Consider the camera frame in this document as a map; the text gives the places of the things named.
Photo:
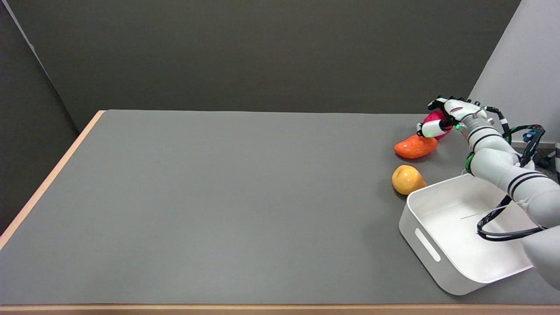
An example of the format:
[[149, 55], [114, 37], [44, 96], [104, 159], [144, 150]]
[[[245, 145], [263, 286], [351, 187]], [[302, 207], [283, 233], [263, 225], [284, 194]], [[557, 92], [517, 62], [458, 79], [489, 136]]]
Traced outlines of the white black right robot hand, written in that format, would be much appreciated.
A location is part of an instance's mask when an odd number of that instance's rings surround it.
[[435, 120], [425, 120], [416, 126], [416, 134], [424, 138], [439, 139], [453, 129], [460, 129], [467, 119], [487, 119], [488, 115], [478, 102], [465, 98], [444, 98], [432, 100], [427, 106], [432, 113], [438, 113]]

